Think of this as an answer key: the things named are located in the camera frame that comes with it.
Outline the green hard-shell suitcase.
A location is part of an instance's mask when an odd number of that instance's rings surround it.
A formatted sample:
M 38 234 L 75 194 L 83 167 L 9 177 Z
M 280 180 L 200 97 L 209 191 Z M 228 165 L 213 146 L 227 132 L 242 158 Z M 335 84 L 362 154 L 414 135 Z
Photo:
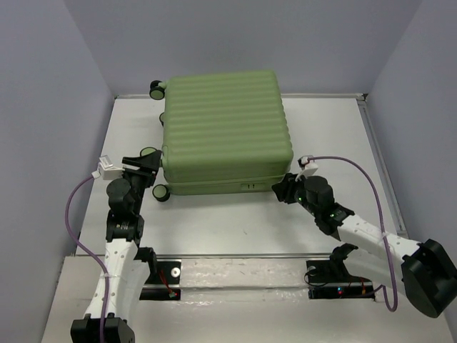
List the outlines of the green hard-shell suitcase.
M 272 70 L 154 80 L 149 96 L 164 102 L 161 167 L 152 194 L 269 192 L 288 173 L 293 147 Z

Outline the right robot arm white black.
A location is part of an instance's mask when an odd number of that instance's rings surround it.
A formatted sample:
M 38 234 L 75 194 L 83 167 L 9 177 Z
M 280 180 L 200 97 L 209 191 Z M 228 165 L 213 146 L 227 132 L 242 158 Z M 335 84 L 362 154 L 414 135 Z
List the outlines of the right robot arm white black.
M 405 239 L 386 232 L 382 225 L 368 223 L 337 203 L 332 187 L 320 176 L 286 174 L 272 190 L 280 202 L 300 204 L 325 235 L 377 259 L 393 282 L 392 288 L 400 289 L 427 317 L 439 317 L 456 298 L 456 266 L 440 243 Z

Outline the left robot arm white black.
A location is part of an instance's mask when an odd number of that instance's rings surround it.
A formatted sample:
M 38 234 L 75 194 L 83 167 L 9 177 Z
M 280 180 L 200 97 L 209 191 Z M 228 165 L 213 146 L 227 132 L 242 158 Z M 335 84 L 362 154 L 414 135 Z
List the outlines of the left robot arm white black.
M 96 290 L 83 318 L 73 321 L 73 342 L 134 342 L 131 315 L 146 282 L 158 274 L 156 253 L 141 247 L 144 218 L 141 206 L 146 189 L 152 187 L 161 167 L 160 150 L 145 148 L 137 157 L 124 157 L 120 167 L 107 156 L 85 180 L 109 181 L 106 188 L 109 211 L 102 257 L 84 246 L 72 230 L 76 245 L 101 267 Z

